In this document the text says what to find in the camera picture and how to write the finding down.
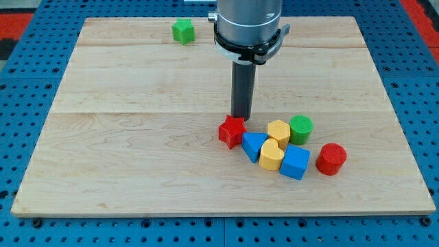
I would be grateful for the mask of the black clamp ring mount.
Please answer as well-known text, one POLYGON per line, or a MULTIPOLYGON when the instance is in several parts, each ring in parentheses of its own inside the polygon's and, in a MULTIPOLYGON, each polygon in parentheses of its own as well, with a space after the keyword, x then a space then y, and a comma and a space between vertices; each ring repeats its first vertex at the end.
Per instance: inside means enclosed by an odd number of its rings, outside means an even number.
POLYGON ((275 35, 260 45, 236 45, 227 41, 217 31, 214 24, 214 41, 218 52, 225 58, 242 65, 264 65, 276 55, 282 46, 283 38, 289 34, 290 24, 277 29, 275 35))

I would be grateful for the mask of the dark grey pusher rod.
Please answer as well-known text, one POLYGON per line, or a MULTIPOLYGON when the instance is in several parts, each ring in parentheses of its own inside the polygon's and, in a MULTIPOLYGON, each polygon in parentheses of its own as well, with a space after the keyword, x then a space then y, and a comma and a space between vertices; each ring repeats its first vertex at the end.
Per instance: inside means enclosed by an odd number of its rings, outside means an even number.
POLYGON ((231 110, 233 117, 249 120, 252 109, 252 97, 256 66, 254 64, 232 63, 231 110))

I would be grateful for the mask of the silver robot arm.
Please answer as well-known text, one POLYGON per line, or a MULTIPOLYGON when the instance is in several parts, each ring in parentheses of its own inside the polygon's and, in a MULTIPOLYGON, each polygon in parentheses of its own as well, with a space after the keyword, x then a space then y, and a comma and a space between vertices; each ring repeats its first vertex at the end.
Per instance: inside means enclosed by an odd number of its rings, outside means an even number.
POLYGON ((232 62, 233 117, 251 115, 256 68, 277 54, 290 25, 279 26, 282 0, 217 0, 209 12, 218 52, 232 62))

